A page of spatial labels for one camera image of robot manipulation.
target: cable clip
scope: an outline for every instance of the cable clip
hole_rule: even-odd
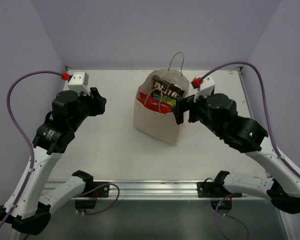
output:
[[[15,209],[17,205],[14,205],[13,203],[9,206],[10,209]]]

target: paper bag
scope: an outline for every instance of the paper bag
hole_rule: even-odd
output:
[[[181,138],[183,128],[185,127],[184,123],[177,125],[175,116],[172,112],[162,114],[160,112],[152,111],[137,100],[140,92],[149,94],[150,91],[152,91],[154,86],[153,76],[155,75],[169,83],[181,87],[184,90],[182,97],[188,96],[190,84],[188,79],[182,74],[182,65],[180,71],[172,70],[170,69],[170,66],[168,69],[155,70],[150,73],[144,83],[137,89],[134,98],[133,127],[165,143],[177,145]]]

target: metal frame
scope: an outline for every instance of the metal frame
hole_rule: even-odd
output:
[[[219,200],[215,197],[198,197],[197,182],[202,180],[102,180],[103,182],[115,183],[120,188],[121,200],[196,200],[210,201]],[[65,183],[65,180],[48,180],[42,194],[46,194]],[[107,200],[117,196],[114,186],[109,188]],[[238,200],[262,200],[260,197],[243,194]]]

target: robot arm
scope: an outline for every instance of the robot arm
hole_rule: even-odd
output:
[[[107,100],[95,87],[88,91],[88,75],[75,72],[68,83],[69,90],[59,92],[52,102],[44,123],[37,129],[33,140],[34,165],[30,161],[9,200],[0,206],[0,221],[6,219],[20,233],[38,235],[48,225],[51,215],[74,196],[92,189],[93,177],[77,171],[64,184],[41,196],[48,177],[75,131],[88,116],[105,112]]]
[[[278,209],[287,213],[300,213],[300,174],[288,157],[286,164],[273,149],[267,131],[255,120],[238,115],[236,102],[225,94],[212,90],[209,76],[201,82],[196,78],[192,85],[200,88],[196,95],[179,98],[173,109],[177,124],[184,122],[184,112],[189,111],[190,123],[200,121],[231,148],[257,161],[272,178],[254,178],[221,171],[213,182],[204,182],[202,188],[220,197],[231,193],[245,193],[271,200]]]

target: white table surface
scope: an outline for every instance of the white table surface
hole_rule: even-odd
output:
[[[77,170],[98,180],[204,180],[221,170],[265,177],[265,170],[231,149],[201,123],[188,123],[178,146],[133,128],[134,97],[151,70],[83,70],[89,87],[107,99],[105,114],[88,117],[75,133],[49,179],[65,180]],[[191,81],[205,70],[184,70]],[[216,93],[236,101],[239,115],[250,117],[238,72],[212,75]]]

